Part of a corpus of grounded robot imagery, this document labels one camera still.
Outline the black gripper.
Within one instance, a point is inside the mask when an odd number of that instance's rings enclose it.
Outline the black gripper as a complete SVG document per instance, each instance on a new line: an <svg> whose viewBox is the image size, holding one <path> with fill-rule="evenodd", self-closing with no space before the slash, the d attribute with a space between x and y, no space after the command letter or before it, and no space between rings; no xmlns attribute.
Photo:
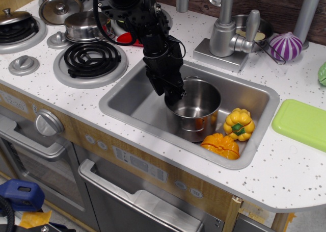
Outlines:
<svg viewBox="0 0 326 232"><path fill-rule="evenodd" d="M171 35L152 34L143 36L142 44L146 76L157 95L165 93L166 105L171 107L186 96L180 74L182 43Z"/></svg>

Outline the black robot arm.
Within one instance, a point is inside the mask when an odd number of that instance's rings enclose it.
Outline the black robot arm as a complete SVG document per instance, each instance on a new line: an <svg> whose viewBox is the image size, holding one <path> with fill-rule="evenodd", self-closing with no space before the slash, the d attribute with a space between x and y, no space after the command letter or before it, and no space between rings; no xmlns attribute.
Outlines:
<svg viewBox="0 0 326 232"><path fill-rule="evenodd" d="M93 0L93 10L123 21L131 33L129 45L143 45L146 76L158 95L174 105L186 96L180 68L185 52L169 34L170 26L156 0Z"/></svg>

